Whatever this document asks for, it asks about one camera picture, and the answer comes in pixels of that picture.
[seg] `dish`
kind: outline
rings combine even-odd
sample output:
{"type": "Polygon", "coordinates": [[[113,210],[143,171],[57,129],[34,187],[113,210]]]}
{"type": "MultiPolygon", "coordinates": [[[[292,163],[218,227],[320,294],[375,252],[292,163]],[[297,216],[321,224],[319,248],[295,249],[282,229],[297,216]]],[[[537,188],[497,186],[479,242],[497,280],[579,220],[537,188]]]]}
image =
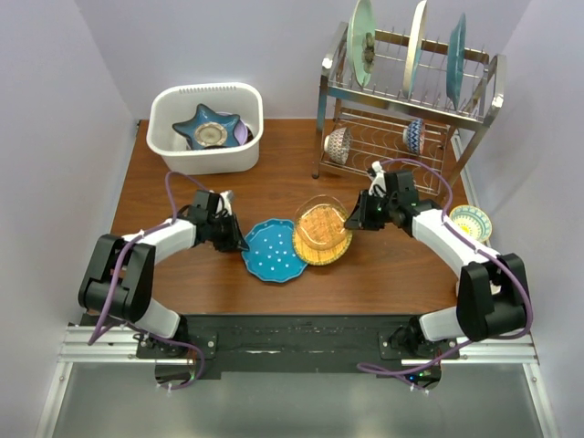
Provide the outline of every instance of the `dish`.
{"type": "Polygon", "coordinates": [[[459,205],[449,215],[455,224],[478,242],[485,242],[493,232],[489,216],[472,205],[459,205]]]}
{"type": "Polygon", "coordinates": [[[352,140],[347,128],[334,130],[325,138],[325,152],[335,163],[345,164],[349,157],[352,140]]]}
{"type": "Polygon", "coordinates": [[[373,63],[368,60],[373,53],[371,41],[375,41],[375,19],[371,1],[359,0],[347,28],[347,57],[353,75],[361,87],[365,87],[371,79],[373,63]]]}
{"type": "Polygon", "coordinates": [[[243,252],[245,267],[262,281],[285,283],[300,276],[307,263],[292,245],[294,223],[269,219],[257,224],[245,237],[249,251],[243,252]]]}
{"type": "Polygon", "coordinates": [[[414,120],[403,130],[403,142],[408,146],[408,151],[420,155],[423,153],[425,140],[425,125],[422,119],[414,120]]]}
{"type": "Polygon", "coordinates": [[[453,102],[455,110],[458,110],[460,88],[463,86],[465,38],[466,15],[462,14],[458,24],[450,34],[447,54],[448,63],[446,65],[446,96],[453,102]]]}
{"type": "Polygon", "coordinates": [[[401,92],[406,99],[412,96],[413,84],[416,80],[416,69],[422,54],[422,39],[426,28],[426,0],[422,0],[413,14],[412,31],[408,43],[408,53],[405,58],[405,70],[403,72],[403,84],[401,92]]]}
{"type": "Polygon", "coordinates": [[[328,265],[338,260],[352,239],[345,229],[348,213],[342,203],[327,195],[308,200],[295,215],[294,249],[310,265],[328,265]]]}
{"type": "MultiPolygon", "coordinates": [[[[231,116],[232,115],[229,112],[217,112],[217,114],[219,114],[221,116],[231,116]]],[[[237,123],[235,125],[234,136],[237,139],[239,146],[242,146],[242,145],[247,143],[249,131],[247,130],[247,126],[245,125],[245,123],[241,119],[239,120],[239,123],[237,123]]]]}
{"type": "Polygon", "coordinates": [[[174,123],[172,128],[186,139],[191,150],[200,151],[206,147],[239,146],[235,137],[239,122],[237,114],[222,116],[200,103],[192,119],[174,123]]]}

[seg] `blue star-shaped plate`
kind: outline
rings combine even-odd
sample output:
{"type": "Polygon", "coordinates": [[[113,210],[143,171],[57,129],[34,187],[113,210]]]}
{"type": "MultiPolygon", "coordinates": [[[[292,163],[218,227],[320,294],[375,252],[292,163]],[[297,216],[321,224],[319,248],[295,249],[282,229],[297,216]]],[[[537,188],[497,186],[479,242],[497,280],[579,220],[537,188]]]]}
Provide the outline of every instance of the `blue star-shaped plate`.
{"type": "Polygon", "coordinates": [[[192,119],[174,123],[172,128],[186,139],[194,151],[230,148],[239,146],[235,137],[235,127],[239,120],[237,114],[223,116],[200,103],[192,119]]]}

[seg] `black metal base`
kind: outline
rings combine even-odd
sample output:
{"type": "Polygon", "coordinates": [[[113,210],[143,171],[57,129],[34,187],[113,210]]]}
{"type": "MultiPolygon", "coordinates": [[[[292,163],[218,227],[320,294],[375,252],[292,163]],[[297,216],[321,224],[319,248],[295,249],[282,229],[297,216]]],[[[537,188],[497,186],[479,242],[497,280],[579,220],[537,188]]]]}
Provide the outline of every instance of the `black metal base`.
{"type": "MultiPolygon", "coordinates": [[[[203,378],[220,379],[223,372],[356,373],[359,362],[402,370],[402,360],[433,359],[455,341],[425,342],[412,354],[391,336],[411,317],[187,315],[186,319],[189,338],[205,354],[203,378]]],[[[84,318],[82,324],[92,325],[95,320],[84,318]]],[[[159,349],[143,346],[136,357],[169,358],[159,349]]],[[[157,366],[157,372],[168,375],[168,365],[157,366]]],[[[440,375],[436,366],[415,379],[424,384],[438,381],[440,375]]]]}

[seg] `white plastic basket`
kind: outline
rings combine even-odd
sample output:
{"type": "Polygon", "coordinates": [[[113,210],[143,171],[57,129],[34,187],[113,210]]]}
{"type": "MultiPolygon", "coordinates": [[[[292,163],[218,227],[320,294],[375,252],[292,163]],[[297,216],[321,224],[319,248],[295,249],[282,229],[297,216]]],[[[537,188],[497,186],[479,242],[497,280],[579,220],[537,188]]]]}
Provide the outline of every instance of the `white plastic basket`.
{"type": "Polygon", "coordinates": [[[242,172],[256,165],[259,141],[264,133],[262,97],[249,85],[186,85],[166,89],[152,103],[146,141],[172,171],[189,175],[242,172]],[[239,114],[254,134],[250,142],[232,148],[190,151],[186,139],[172,129],[172,124],[190,119],[199,103],[217,112],[239,114]]]}

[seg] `white plate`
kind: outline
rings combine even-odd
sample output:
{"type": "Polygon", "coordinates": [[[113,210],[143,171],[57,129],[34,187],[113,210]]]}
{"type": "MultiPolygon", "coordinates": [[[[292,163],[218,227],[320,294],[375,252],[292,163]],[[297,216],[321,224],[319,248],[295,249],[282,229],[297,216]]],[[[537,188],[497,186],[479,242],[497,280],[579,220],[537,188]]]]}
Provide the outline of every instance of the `white plate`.
{"type": "Polygon", "coordinates": [[[412,96],[413,83],[416,80],[416,68],[420,60],[422,39],[426,28],[426,0],[422,0],[416,6],[413,14],[412,31],[410,32],[410,43],[408,44],[408,54],[405,58],[405,70],[403,72],[403,85],[401,91],[406,99],[412,96]]]}
{"type": "Polygon", "coordinates": [[[371,33],[375,38],[375,19],[370,0],[359,0],[347,29],[347,59],[357,83],[365,87],[371,79],[371,74],[365,71],[363,49],[365,36],[371,33]]]}

